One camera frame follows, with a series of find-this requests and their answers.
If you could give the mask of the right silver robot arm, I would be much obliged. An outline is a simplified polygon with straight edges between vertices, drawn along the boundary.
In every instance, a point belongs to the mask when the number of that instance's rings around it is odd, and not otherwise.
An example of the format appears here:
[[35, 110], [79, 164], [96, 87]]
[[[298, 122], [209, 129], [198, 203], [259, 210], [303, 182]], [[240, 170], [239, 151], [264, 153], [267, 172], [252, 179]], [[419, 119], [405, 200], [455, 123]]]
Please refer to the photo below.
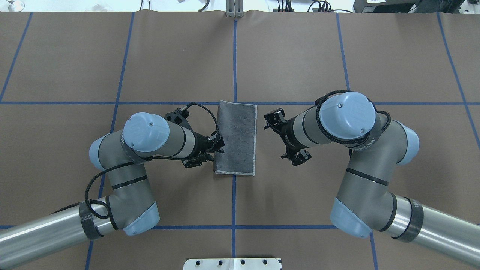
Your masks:
[[337, 143], [349, 149], [349, 163], [330, 214], [338, 229], [359, 238], [385, 232], [403, 243], [479, 267], [478, 225], [389, 191], [395, 167], [418, 154], [419, 137], [388, 112], [377, 110], [367, 96], [332, 91], [289, 120], [282, 108], [264, 119], [265, 128], [278, 134], [286, 146], [282, 158], [293, 166], [311, 159], [309, 148]]

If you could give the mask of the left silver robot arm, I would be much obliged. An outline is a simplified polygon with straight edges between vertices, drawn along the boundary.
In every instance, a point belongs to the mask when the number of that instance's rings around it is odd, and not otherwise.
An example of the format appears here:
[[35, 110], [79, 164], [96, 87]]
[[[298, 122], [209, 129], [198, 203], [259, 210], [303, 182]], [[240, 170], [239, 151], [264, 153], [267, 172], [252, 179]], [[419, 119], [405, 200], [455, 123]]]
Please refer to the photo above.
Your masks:
[[1, 269], [9, 270], [115, 230], [135, 236], [153, 228], [159, 213], [144, 164], [155, 158], [181, 161], [186, 168], [213, 161], [223, 152], [218, 130], [211, 136], [194, 132], [182, 115], [165, 117], [138, 112], [122, 130], [109, 133], [90, 147], [92, 164], [107, 176], [112, 194], [85, 198], [57, 211], [1, 232]]

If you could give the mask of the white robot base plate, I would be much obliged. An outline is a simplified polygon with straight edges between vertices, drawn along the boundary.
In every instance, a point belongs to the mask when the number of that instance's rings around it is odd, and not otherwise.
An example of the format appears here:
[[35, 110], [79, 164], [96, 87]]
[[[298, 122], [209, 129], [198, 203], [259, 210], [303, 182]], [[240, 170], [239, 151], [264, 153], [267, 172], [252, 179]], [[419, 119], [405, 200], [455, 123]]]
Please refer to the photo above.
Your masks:
[[192, 258], [184, 270], [282, 270], [281, 258]]

